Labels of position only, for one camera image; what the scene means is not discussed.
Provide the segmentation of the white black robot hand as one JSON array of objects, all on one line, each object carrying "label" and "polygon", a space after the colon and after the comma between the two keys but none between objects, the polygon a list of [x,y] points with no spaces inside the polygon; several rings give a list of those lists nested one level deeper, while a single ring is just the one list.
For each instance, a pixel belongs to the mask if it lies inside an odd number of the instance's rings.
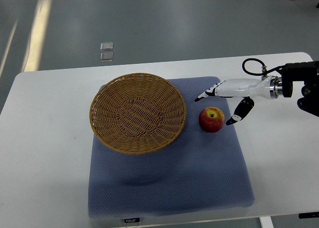
[{"label": "white black robot hand", "polygon": [[198,102],[209,96],[241,98],[242,100],[235,108],[234,114],[226,121],[226,125],[232,125],[243,120],[250,113],[255,105],[254,97],[261,96],[266,99],[277,97],[274,89],[274,81],[276,79],[275,76],[270,76],[264,80],[245,78],[225,80],[205,90],[194,101]]}]

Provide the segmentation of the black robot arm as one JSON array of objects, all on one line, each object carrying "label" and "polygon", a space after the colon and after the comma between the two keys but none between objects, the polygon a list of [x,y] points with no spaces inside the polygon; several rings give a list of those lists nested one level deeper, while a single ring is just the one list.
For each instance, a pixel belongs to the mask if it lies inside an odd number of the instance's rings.
[{"label": "black robot arm", "polygon": [[303,82],[302,97],[297,100],[297,106],[312,115],[319,115],[319,62],[287,63],[275,67],[280,74],[275,81],[275,95],[290,98],[293,94],[293,83]]}]

